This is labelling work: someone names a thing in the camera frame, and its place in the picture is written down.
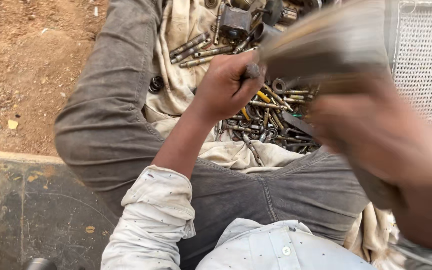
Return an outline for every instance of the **perforated metal sheet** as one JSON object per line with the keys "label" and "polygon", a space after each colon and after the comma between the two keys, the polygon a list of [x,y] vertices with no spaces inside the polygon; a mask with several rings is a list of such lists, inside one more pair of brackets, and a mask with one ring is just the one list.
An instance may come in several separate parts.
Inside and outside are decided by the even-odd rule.
{"label": "perforated metal sheet", "polygon": [[432,7],[400,9],[398,20],[393,79],[400,95],[432,123]]}

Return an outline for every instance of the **dirt ground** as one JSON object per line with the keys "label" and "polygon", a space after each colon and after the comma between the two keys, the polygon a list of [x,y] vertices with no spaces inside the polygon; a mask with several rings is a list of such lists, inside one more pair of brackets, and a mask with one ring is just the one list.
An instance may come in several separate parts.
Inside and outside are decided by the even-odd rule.
{"label": "dirt ground", "polygon": [[[57,156],[54,120],[93,48],[107,5],[0,0],[0,151]],[[17,128],[10,129],[8,120]]]}

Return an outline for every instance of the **jeans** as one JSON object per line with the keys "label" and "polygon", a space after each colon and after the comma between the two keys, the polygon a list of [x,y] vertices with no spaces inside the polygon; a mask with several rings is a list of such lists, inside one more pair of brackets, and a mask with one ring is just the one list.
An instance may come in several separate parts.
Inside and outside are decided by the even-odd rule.
{"label": "jeans", "polygon": [[[141,112],[155,75],[161,20],[162,0],[111,0],[55,123],[59,155],[117,215],[126,191],[164,142]],[[178,243],[182,269],[194,269],[235,218],[260,224],[298,220],[341,245],[369,202],[345,160],[322,149],[266,173],[238,173],[199,158],[191,183],[196,236]]]}

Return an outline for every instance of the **man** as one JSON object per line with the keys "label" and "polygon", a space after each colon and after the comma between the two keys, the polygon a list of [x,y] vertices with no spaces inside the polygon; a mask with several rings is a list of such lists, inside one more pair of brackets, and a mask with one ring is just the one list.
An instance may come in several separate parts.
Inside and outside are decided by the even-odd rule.
{"label": "man", "polygon": [[[342,157],[321,149],[259,174],[197,158],[214,124],[260,88],[261,78],[240,81],[251,53],[212,60],[166,140],[144,119],[161,9],[159,0],[111,1],[55,124],[63,160],[117,215],[125,206],[102,267],[369,267],[340,246],[369,202]],[[369,95],[323,97],[313,117],[333,151],[336,132],[363,168],[400,187],[409,205],[395,211],[403,234],[432,249],[432,132],[381,83],[368,82]]]}

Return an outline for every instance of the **left hand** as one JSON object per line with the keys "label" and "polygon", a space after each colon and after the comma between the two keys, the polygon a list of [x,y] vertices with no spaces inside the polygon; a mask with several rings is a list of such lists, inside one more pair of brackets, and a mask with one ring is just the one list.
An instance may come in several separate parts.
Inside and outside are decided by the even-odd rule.
{"label": "left hand", "polygon": [[263,87],[266,67],[260,66],[258,78],[241,79],[253,56],[254,52],[215,56],[188,110],[212,125],[237,114]]}

